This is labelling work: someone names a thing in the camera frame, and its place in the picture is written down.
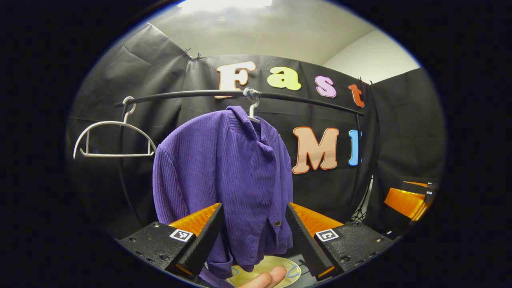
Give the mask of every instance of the black fabric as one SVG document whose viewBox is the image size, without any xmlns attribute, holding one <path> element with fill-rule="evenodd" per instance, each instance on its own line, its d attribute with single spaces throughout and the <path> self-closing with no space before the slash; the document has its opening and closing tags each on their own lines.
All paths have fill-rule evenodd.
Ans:
<svg viewBox="0 0 512 288">
<path fill-rule="evenodd" d="M 378 232 L 405 229 L 411 220 L 384 200 L 389 189 L 400 188 L 403 181 L 440 182 L 446 149 L 444 115 L 423 68 L 380 81 L 371 88 L 380 139 L 364 222 Z"/>
<path fill-rule="evenodd" d="M 89 215 L 116 238 L 125 237 L 141 228 L 129 211 L 124 199 L 117 170 L 116 158 L 85 158 L 78 153 L 71 159 L 74 143 L 79 134 L 97 121 L 121 120 L 122 109 L 113 104 L 127 96 L 142 97 L 151 94 L 216 90 L 219 88 L 218 66 L 253 61 L 256 70 L 249 71 L 246 85 L 263 92 L 321 100 L 345 106 L 365 113 L 360 118 L 362 139 L 360 152 L 362 164 L 358 189 L 352 206 L 350 200 L 354 188 L 356 166 L 350 166 L 351 138 L 348 132 L 356 130 L 355 115 L 330 108 L 304 103 L 262 99 L 255 115 L 264 118 L 280 133 L 291 157 L 292 167 L 297 161 L 296 127 L 311 127 L 318 141 L 327 128 L 337 128 L 339 136 L 336 146 L 338 165 L 334 169 L 293 175 L 294 202 L 315 210 L 338 221 L 345 221 L 355 211 L 370 181 L 371 168 L 377 153 L 378 137 L 375 103 L 369 85 L 360 80 L 318 65 L 280 57 L 259 55 L 223 55 L 196 60 L 183 55 L 184 51 L 167 36 L 150 24 L 145 24 L 117 44 L 89 73 L 77 93 L 67 128 L 67 157 L 72 179 Z M 297 91 L 275 88 L 267 83 L 270 68 L 284 66 L 298 73 L 302 87 Z M 335 98 L 321 96 L 316 90 L 315 77 L 332 79 L 337 91 Z M 349 85 L 356 84 L 362 91 L 364 108 L 359 108 L 352 97 Z M 189 97 L 139 103 L 129 116 L 132 124 L 150 136 L 155 145 L 161 143 L 177 126 L 209 112 L 224 110 L 227 106 L 242 106 L 248 112 L 251 103 L 244 98 Z M 93 153 L 119 153 L 118 126 L 94 128 L 90 136 Z M 85 137 L 80 147 L 84 147 Z M 142 153 L 147 141 L 131 129 L 124 129 L 123 153 Z M 143 221 L 156 220 L 152 195 L 151 157 L 124 159 L 126 187 L 135 209 Z"/>
</svg>

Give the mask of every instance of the sweater sleeve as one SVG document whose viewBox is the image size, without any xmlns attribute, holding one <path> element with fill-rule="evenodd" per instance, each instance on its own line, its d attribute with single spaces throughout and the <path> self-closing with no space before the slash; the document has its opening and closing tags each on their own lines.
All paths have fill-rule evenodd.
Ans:
<svg viewBox="0 0 512 288">
<path fill-rule="evenodd" d="M 157 149 L 155 153 L 153 199 L 160 223 L 170 224 L 189 214 L 173 161 L 165 149 Z"/>
</svg>

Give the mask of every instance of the purple cardigan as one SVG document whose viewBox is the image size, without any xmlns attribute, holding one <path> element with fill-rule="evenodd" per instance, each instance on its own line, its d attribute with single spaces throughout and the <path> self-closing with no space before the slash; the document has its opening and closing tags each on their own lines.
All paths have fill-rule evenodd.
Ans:
<svg viewBox="0 0 512 288">
<path fill-rule="evenodd" d="M 292 247 L 285 219 L 286 204 L 293 202 L 290 156 L 276 129 L 256 118 L 260 124 L 240 106 L 201 115 L 174 130 L 155 154 L 159 222 L 169 224 L 217 202 L 224 206 L 225 230 L 207 259 L 209 271 L 200 275 L 208 282 L 212 274 L 231 277 L 232 265 L 252 272 L 264 255 Z"/>
</svg>

